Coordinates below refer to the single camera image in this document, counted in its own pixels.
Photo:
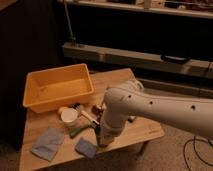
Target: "black dot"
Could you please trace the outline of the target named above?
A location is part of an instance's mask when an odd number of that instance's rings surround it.
[[[196,108],[195,105],[192,105],[192,106],[191,106],[191,109],[195,110],[195,108]]]

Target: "black wire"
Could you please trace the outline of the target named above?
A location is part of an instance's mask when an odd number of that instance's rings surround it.
[[[192,138],[192,139],[187,140],[187,141],[185,142],[184,146],[183,146],[183,158],[184,158],[184,161],[185,161],[185,164],[186,164],[187,169],[188,169],[189,171],[191,171],[191,168],[189,167],[188,161],[187,161],[187,159],[186,159],[186,146],[187,146],[187,144],[189,144],[190,142],[193,142],[193,148],[194,148],[194,152],[195,152],[196,156],[197,156],[203,163],[205,163],[206,165],[208,165],[208,166],[210,166],[210,167],[213,167],[213,164],[212,164],[212,163],[209,163],[209,162],[205,161],[205,160],[199,155],[199,153],[197,152],[197,149],[196,149],[196,146],[195,146],[195,142],[196,142],[196,141],[209,144],[211,147],[213,147],[213,144],[212,144],[212,142],[211,142],[210,140],[205,141],[205,140],[203,140],[203,139],[198,139],[198,138],[196,138],[196,136],[194,136],[194,138]]]
[[[205,140],[202,140],[202,139],[197,139],[196,136],[194,136],[193,148],[194,148],[195,154],[197,155],[197,157],[198,157],[203,163],[205,163],[205,164],[208,165],[208,166],[213,167],[213,163],[209,163],[209,162],[205,161],[203,158],[201,158],[200,154],[197,152],[196,147],[195,147],[195,142],[196,142],[196,141],[204,142],[204,143],[206,143],[206,144],[209,144],[209,142],[208,142],[208,141],[205,141]]]

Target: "gray cloth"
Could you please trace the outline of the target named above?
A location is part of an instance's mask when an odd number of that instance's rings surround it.
[[[32,146],[31,152],[38,157],[52,161],[63,140],[63,133],[54,128],[47,128]]]
[[[86,157],[92,159],[96,152],[97,152],[97,146],[93,145],[91,142],[81,138],[78,143],[75,146],[75,150],[85,155]]]

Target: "floor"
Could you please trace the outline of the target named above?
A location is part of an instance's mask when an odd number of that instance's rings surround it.
[[[95,159],[81,159],[65,163],[44,171],[141,171],[141,170],[188,170],[183,158],[184,143],[193,135],[179,129],[162,125],[165,136],[151,141],[143,155],[139,156],[141,144],[99,154]],[[209,144],[196,142],[196,149],[200,156],[209,163],[213,163],[213,148]],[[19,168],[20,152],[4,142],[0,142],[0,171],[16,171]],[[186,158],[191,170],[210,171],[198,159],[192,143],[186,146]]]

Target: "table leg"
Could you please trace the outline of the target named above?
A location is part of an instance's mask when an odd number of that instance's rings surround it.
[[[140,151],[139,151],[139,153],[138,153],[140,156],[143,155],[143,153],[144,153],[144,151],[145,151],[145,149],[146,149],[148,143],[149,143],[149,141],[143,142],[143,144],[142,144],[142,146],[141,146],[141,149],[140,149]]]

